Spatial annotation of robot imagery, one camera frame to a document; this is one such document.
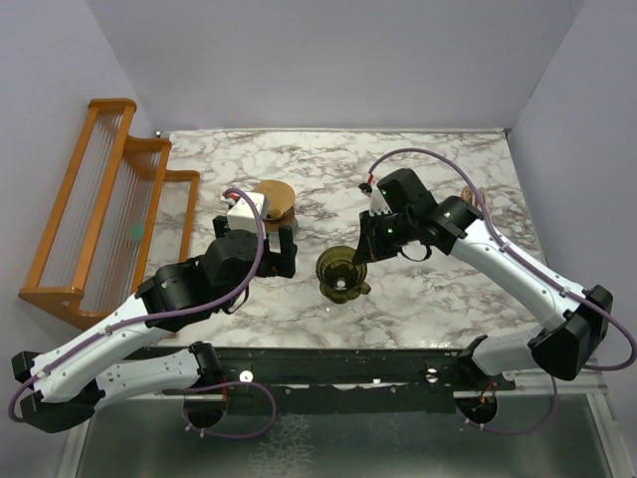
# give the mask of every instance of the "purple cable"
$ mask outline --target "purple cable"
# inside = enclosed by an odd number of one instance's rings
[[[257,209],[257,206],[255,206],[254,202],[252,202],[250,197],[245,192],[243,192],[240,189],[230,188],[226,190],[224,195],[228,195],[231,193],[237,194],[242,199],[246,200],[246,202],[250,206],[250,209],[252,210],[252,213],[255,216],[255,221],[257,223],[257,238],[258,238],[257,254],[255,256],[255,262],[252,264],[252,267],[248,271],[248,274],[246,275],[244,280],[241,281],[241,283],[234,290],[232,290],[225,296],[220,297],[219,299],[209,302],[208,304],[203,304],[197,307],[191,307],[189,309],[182,309],[180,311],[159,312],[157,314],[149,314],[147,316],[139,316],[139,317],[134,317],[132,319],[126,319],[124,321],[118,322],[117,324],[113,324],[112,326],[105,327],[105,331],[107,333],[112,333],[124,327],[130,326],[133,324],[139,324],[141,322],[156,321],[158,319],[173,319],[175,317],[183,317],[190,314],[197,314],[199,312],[204,312],[209,309],[214,309],[215,307],[219,307],[222,304],[226,303],[230,299],[237,297],[238,295],[242,294],[243,291],[246,290],[246,288],[248,287],[248,284],[250,284],[250,281],[252,281],[252,279],[254,279],[254,277],[257,275],[257,269],[259,268],[259,264],[261,263],[261,257],[263,256],[263,241],[265,239],[264,232],[263,232],[263,221],[261,218],[261,214],[259,213],[259,210]],[[99,333],[88,337],[86,340],[80,342],[73,348],[69,349],[66,353],[62,354],[61,356],[53,360],[51,363],[44,366],[42,368],[42,372],[49,373],[51,370],[59,366],[61,363],[70,359],[79,351],[83,350],[84,348],[92,344],[93,342],[99,340],[101,337],[102,337],[102,334],[99,334]],[[9,400],[8,414],[11,420],[16,421],[18,423],[24,422],[24,419],[16,414],[16,410],[15,410],[16,404],[18,403],[18,400],[20,399],[20,396],[22,395],[22,393],[24,393],[27,390],[27,388],[29,388],[38,379],[39,377],[37,375],[33,375],[30,378],[28,378],[24,383],[22,383],[22,385],[20,385],[18,390],[13,394],[13,396],[11,397],[11,400]]]
[[[534,266],[531,262],[529,262],[527,259],[522,257],[520,254],[518,254],[516,251],[506,247],[505,241],[500,237],[500,235],[498,234],[498,231],[496,231],[494,223],[491,219],[491,214],[489,213],[489,210],[487,209],[487,205],[485,204],[482,194],[480,193],[476,185],[473,183],[471,178],[465,173],[465,171],[463,171],[460,168],[460,166],[454,163],[451,159],[448,159],[442,154],[438,154],[437,152],[430,151],[428,149],[421,149],[419,147],[403,147],[401,149],[395,149],[393,151],[389,151],[388,153],[380,156],[369,168],[369,174],[372,173],[372,171],[376,168],[376,166],[378,166],[378,164],[380,164],[382,161],[384,161],[388,157],[393,156],[395,154],[402,154],[404,152],[418,152],[421,154],[427,154],[429,156],[435,157],[436,159],[440,159],[445,164],[453,167],[456,170],[456,172],[458,172],[458,174],[462,176],[462,178],[465,180],[467,185],[471,188],[471,191],[474,193],[474,197],[476,197],[476,199],[478,200],[478,203],[480,204],[480,207],[482,208],[482,212],[485,216],[485,224],[487,225],[487,229],[491,233],[492,237],[501,247],[504,246],[507,253],[511,257],[513,257],[516,260],[516,262],[518,262],[521,266],[523,266],[529,272],[534,274],[536,277],[538,277],[542,281],[549,284],[552,288],[559,291],[564,296],[568,297],[569,299],[572,299],[575,302],[578,302],[579,304],[584,305],[588,309],[602,316],[609,323],[611,323],[613,327],[615,327],[615,329],[617,329],[628,340],[628,343],[630,344],[630,357],[626,361],[622,363],[618,363],[616,365],[585,365],[584,368],[587,368],[589,370],[616,371],[616,370],[621,370],[621,369],[629,367],[635,362],[635,360],[637,360],[637,342],[635,342],[635,338],[630,334],[628,329],[626,329],[619,321],[617,321],[614,317],[612,317],[606,311],[604,311],[597,305],[593,304],[589,300],[584,299],[583,297],[580,297],[577,294],[574,294],[570,291],[564,291],[562,286],[559,285],[559,283],[555,282],[551,277],[549,277],[547,274],[542,272],[540,269],[538,269],[536,266]]]
[[[495,433],[497,435],[507,435],[507,436],[520,436],[520,435],[531,435],[536,431],[540,431],[545,426],[549,425],[554,419],[555,414],[557,413],[557,405],[559,403],[559,395],[557,394],[557,382],[552,375],[549,375],[550,382],[553,386],[553,405],[550,410],[546,414],[546,416],[534,426],[530,426],[529,428],[525,428],[524,430],[504,430],[502,428],[493,428],[491,426],[481,426],[480,423],[476,423],[475,421],[471,421],[467,418],[459,408],[456,408],[456,411],[460,413],[460,415],[465,419],[467,423],[475,428],[479,428],[481,431],[488,431],[489,433]]]
[[[226,438],[228,440],[249,440],[251,438],[256,438],[266,433],[270,428],[272,428],[272,426],[275,424],[275,421],[277,420],[277,403],[275,402],[275,398],[273,397],[272,393],[260,383],[256,383],[254,381],[227,381],[225,383],[219,383],[217,385],[202,386],[197,388],[184,388],[184,390],[209,391],[209,390],[218,390],[220,388],[225,388],[227,386],[244,386],[244,385],[258,388],[260,391],[262,391],[266,395],[266,397],[272,404],[272,414],[270,415],[270,419],[268,420],[268,423],[266,423],[262,428],[258,429],[257,431],[253,431],[252,433],[246,433],[241,435],[235,435],[231,433],[221,433],[219,431],[210,431],[208,428],[197,428],[190,422],[190,419],[188,418],[188,414],[186,413],[186,409],[184,407],[183,419],[186,420],[186,424],[188,425],[186,429],[187,430],[193,429],[199,433],[204,433],[209,436],[217,436],[219,438]]]

